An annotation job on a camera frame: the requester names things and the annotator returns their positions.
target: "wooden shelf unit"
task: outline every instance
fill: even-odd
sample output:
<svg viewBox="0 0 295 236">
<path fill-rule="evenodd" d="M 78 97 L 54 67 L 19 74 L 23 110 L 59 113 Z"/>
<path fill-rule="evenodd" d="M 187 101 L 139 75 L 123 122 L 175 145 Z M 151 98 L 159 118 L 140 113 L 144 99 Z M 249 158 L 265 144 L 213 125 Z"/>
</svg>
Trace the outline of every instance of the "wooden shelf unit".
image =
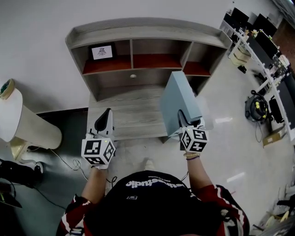
<svg viewBox="0 0 295 236">
<path fill-rule="evenodd" d="M 65 41 L 91 93 L 88 130 L 110 107 L 116 140 L 165 136 L 159 100 L 171 72 L 183 71 L 198 94 L 232 43 L 219 29 L 164 18 L 90 23 Z M 89 60 L 89 46 L 110 42 L 114 59 Z"/>
</svg>

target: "framed picture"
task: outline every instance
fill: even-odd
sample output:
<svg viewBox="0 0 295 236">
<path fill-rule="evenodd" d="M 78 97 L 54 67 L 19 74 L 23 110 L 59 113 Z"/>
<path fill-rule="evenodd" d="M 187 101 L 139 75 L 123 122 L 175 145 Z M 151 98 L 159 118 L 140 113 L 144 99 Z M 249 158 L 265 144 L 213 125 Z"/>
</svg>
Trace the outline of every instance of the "framed picture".
<svg viewBox="0 0 295 236">
<path fill-rule="evenodd" d="M 114 43 L 99 44 L 89 47 L 89 55 L 92 60 L 111 59 L 116 56 Z"/>
</svg>

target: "white desk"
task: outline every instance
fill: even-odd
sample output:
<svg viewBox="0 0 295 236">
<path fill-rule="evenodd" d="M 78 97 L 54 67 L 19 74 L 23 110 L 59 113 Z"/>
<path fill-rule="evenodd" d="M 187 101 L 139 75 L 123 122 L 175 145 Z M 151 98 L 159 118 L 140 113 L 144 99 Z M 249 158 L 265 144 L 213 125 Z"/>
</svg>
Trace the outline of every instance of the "white desk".
<svg viewBox="0 0 295 236">
<path fill-rule="evenodd" d="M 267 78 L 267 80 L 260 85 L 255 91 L 259 92 L 260 90 L 262 90 L 267 84 L 270 84 L 270 87 L 273 89 L 273 93 L 275 95 L 275 99 L 277 100 L 277 104 L 278 107 L 280 109 L 280 112 L 282 114 L 282 117 L 285 121 L 286 124 L 286 130 L 289 136 L 289 139 L 292 143 L 292 145 L 295 145 L 295 129 L 291 129 L 290 128 L 290 123 L 288 121 L 288 117 L 286 115 L 286 111 L 284 109 L 284 106 L 282 104 L 282 100 L 279 96 L 279 90 L 277 89 L 277 83 L 276 81 L 273 80 L 273 78 L 271 77 L 269 70 L 266 69 L 264 67 L 264 64 L 259 60 L 259 58 L 256 56 L 255 52 L 252 50 L 252 48 L 247 44 L 247 40 L 239 33 L 237 32 L 234 28 L 232 28 L 227 22 L 225 22 L 224 20 L 222 21 L 222 24 L 220 26 L 220 29 L 223 30 L 227 35 L 229 35 L 229 32 L 234 33 L 235 35 L 238 36 L 239 41 L 236 43 L 235 48 L 231 51 L 231 53 L 229 54 L 229 58 L 231 58 L 233 56 L 233 52 L 236 50 L 236 48 L 238 46 L 240 46 L 241 44 L 243 44 L 243 46 L 249 51 L 249 53 L 251 54 L 252 59 L 261 67 L 265 77 Z"/>
</svg>

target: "white floor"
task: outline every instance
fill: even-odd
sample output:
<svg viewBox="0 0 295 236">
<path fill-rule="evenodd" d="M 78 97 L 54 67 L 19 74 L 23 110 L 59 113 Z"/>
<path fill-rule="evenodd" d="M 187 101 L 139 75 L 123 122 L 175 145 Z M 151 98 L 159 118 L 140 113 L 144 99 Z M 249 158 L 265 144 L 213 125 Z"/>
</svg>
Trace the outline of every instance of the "white floor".
<svg viewBox="0 0 295 236">
<path fill-rule="evenodd" d="M 244 117 L 244 102 L 258 86 L 250 67 L 255 67 L 255 63 L 250 62 L 243 74 L 226 57 L 202 90 L 214 129 L 209 131 L 210 142 L 201 160 L 213 182 L 228 188 L 250 223 L 257 224 L 272 209 L 279 188 L 291 182 L 294 148 L 287 136 L 265 148 L 256 141 L 255 124 Z M 141 139 L 118 144 L 109 179 L 140 171 L 144 158 L 152 158 L 156 170 L 178 178 L 187 172 L 179 143 Z"/>
</svg>

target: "black and white marker cube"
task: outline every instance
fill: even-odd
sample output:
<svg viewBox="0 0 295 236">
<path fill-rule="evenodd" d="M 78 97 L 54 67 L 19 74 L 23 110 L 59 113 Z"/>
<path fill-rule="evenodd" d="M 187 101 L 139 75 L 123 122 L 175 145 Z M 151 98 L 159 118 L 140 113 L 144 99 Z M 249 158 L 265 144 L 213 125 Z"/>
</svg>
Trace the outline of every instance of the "black and white marker cube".
<svg viewBox="0 0 295 236">
<path fill-rule="evenodd" d="M 182 131 L 181 142 L 188 152 L 201 153 L 209 142 L 208 131 L 192 127 L 183 127 Z"/>
<path fill-rule="evenodd" d="M 115 150 L 116 148 L 110 138 L 83 139 L 81 156 L 91 165 L 108 165 Z"/>
</svg>

